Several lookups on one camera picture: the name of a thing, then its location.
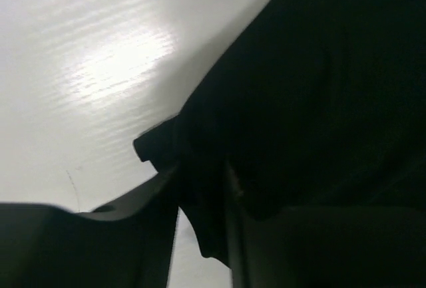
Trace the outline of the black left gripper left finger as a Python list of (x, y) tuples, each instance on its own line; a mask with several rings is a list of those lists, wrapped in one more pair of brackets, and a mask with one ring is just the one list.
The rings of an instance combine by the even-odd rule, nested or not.
[(89, 213), (1, 205), (2, 287), (165, 287), (175, 168)]

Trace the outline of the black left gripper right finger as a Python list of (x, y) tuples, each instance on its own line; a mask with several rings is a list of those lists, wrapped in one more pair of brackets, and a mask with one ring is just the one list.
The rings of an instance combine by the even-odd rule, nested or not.
[(425, 186), (399, 206), (290, 207), (257, 221), (224, 182), (234, 287), (424, 287)]

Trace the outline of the black shorts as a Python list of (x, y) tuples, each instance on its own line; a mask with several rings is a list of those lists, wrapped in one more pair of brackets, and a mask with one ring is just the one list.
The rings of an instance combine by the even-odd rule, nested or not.
[(222, 174), (263, 219), (286, 206), (425, 209), (425, 0), (270, 0), (182, 110), (134, 141), (178, 164), (204, 257), (228, 260)]

